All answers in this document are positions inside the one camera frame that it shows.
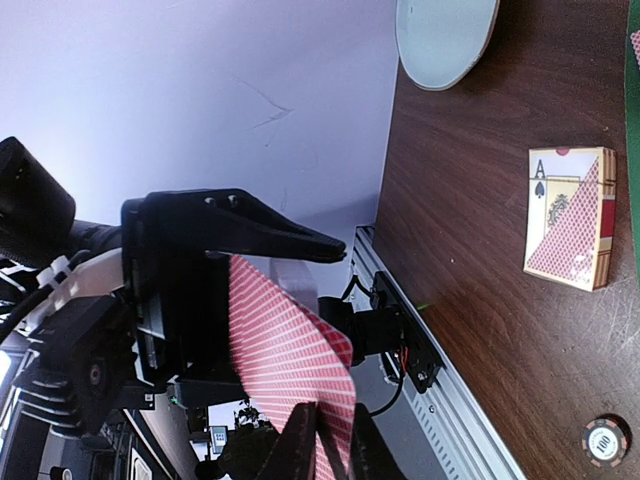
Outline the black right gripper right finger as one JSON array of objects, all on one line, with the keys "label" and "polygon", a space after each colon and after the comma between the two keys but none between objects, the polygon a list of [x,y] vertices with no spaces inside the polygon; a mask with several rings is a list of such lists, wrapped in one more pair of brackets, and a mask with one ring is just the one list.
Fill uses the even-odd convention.
[{"label": "black right gripper right finger", "polygon": [[407,480],[362,403],[355,407],[349,478]]}]

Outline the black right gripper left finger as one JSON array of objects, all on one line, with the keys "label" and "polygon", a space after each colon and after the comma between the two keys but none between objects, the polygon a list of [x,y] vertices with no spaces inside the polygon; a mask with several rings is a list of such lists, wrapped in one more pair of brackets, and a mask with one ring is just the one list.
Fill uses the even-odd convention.
[{"label": "black right gripper left finger", "polygon": [[313,479],[316,456],[316,404],[300,403],[280,431],[242,426],[219,460],[231,479]]}]

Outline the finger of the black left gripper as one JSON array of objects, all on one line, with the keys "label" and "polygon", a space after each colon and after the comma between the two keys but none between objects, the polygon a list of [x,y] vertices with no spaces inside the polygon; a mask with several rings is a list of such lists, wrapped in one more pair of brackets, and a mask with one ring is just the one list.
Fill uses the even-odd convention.
[{"label": "finger of the black left gripper", "polygon": [[399,351],[403,345],[400,313],[393,308],[355,312],[351,303],[336,297],[318,299],[319,316],[351,342],[351,365],[367,356]]}]

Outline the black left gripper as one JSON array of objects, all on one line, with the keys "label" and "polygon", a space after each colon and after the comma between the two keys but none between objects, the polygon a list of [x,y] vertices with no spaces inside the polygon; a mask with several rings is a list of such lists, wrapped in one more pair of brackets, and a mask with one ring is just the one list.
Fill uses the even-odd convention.
[{"label": "black left gripper", "polygon": [[141,378],[181,405],[246,393],[231,364],[233,254],[337,263],[346,244],[241,189],[150,193],[122,207],[125,287],[136,312]]}]

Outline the red black chip stack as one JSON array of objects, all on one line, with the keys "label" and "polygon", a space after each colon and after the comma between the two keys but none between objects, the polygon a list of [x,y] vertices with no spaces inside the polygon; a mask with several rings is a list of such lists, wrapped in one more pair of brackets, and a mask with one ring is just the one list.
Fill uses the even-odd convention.
[{"label": "red black chip stack", "polygon": [[614,414],[603,415],[587,423],[582,431],[582,450],[598,468],[616,468],[626,457],[632,443],[628,423]]}]

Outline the red-backed playing card deck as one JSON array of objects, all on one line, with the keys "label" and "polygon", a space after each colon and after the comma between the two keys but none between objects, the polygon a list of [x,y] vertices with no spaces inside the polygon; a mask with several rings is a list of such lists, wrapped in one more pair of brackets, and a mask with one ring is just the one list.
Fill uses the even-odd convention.
[{"label": "red-backed playing card deck", "polygon": [[268,279],[313,313],[318,313],[318,288],[302,260],[270,258],[258,262],[259,270]]}]

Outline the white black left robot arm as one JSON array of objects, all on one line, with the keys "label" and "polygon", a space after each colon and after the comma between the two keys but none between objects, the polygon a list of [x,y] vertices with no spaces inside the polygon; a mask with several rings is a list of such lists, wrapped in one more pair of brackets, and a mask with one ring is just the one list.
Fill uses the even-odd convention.
[{"label": "white black left robot arm", "polygon": [[1,144],[1,334],[25,335],[20,412],[64,438],[98,433],[131,386],[179,406],[242,398],[277,439],[260,479],[399,479],[350,369],[402,350],[388,314],[324,319],[286,278],[345,244],[239,190],[155,192],[117,226],[79,221],[73,198],[16,138]]}]

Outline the gold playing card box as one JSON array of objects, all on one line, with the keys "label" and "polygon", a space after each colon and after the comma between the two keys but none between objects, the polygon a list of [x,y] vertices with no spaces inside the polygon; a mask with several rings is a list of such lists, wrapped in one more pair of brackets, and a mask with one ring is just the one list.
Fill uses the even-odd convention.
[{"label": "gold playing card box", "polygon": [[523,271],[588,292],[605,287],[616,191],[617,154],[610,148],[531,149]]}]

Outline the light blue flower plate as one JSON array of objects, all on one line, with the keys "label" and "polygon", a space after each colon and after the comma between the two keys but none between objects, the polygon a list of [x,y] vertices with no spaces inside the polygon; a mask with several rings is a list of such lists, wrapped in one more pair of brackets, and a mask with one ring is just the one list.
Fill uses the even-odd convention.
[{"label": "light blue flower plate", "polygon": [[398,0],[395,38],[400,62],[420,89],[456,85],[486,50],[499,0]]}]

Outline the round green poker mat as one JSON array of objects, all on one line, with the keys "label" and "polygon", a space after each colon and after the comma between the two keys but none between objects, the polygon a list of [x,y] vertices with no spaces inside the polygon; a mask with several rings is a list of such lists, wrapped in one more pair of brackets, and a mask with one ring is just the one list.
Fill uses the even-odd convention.
[{"label": "round green poker mat", "polygon": [[631,228],[635,263],[639,267],[639,67],[630,41],[630,34],[637,30],[639,2],[630,1],[625,38],[624,99]]}]

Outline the metal front rail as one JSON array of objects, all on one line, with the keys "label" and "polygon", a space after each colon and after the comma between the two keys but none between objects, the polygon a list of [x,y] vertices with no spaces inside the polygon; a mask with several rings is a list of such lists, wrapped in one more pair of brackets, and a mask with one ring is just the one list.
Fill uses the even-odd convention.
[{"label": "metal front rail", "polygon": [[373,247],[374,228],[358,227],[351,271],[377,302],[407,317],[410,360],[403,396],[447,479],[523,479],[517,461],[421,315],[425,304],[408,299]]}]

